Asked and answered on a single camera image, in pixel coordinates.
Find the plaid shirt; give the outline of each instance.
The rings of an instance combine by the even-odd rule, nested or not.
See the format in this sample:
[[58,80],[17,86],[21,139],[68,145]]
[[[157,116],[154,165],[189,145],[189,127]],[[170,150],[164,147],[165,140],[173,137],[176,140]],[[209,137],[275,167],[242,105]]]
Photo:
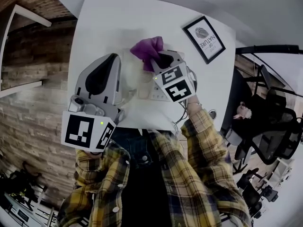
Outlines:
[[[224,213],[250,226],[247,205],[232,177],[230,154],[209,114],[196,113],[181,130],[188,142],[188,160],[172,133],[149,130],[159,154],[172,225],[218,227]],[[76,188],[61,206],[59,226],[80,223],[84,216],[89,226],[121,226],[129,162],[128,152],[114,142],[99,159],[77,150]]]

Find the hand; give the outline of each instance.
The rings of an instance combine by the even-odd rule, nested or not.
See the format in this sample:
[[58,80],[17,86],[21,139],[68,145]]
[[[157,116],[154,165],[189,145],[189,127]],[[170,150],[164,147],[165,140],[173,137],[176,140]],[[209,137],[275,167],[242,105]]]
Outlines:
[[187,99],[187,113],[189,117],[202,110],[202,106],[198,105],[199,103],[197,95]]

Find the framed print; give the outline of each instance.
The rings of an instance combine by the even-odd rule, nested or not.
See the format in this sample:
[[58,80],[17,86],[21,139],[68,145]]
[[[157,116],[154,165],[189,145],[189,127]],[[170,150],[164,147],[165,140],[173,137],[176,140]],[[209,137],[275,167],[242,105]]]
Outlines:
[[206,64],[209,64],[225,50],[224,44],[205,16],[185,26],[183,30]]

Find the person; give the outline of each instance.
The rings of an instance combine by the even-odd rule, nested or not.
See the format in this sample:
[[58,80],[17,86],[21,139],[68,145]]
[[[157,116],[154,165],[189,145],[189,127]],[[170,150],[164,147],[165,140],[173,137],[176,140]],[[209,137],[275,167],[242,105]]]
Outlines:
[[230,154],[196,96],[182,126],[188,159],[170,131],[116,128],[101,155],[77,151],[62,227],[248,227]]

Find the wooden floor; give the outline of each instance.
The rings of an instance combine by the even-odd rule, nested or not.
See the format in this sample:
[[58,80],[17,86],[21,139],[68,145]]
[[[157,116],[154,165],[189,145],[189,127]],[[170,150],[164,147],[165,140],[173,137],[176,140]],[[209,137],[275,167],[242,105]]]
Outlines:
[[[39,183],[48,186],[44,200],[56,207],[74,185],[75,150],[61,145],[60,136],[75,26],[66,21],[10,33],[2,66],[1,89],[41,79],[43,86],[0,98],[0,170],[8,175],[27,161],[32,172],[42,173]],[[232,158],[235,149],[229,148]],[[255,167],[263,174],[274,166],[254,155],[248,169]]]

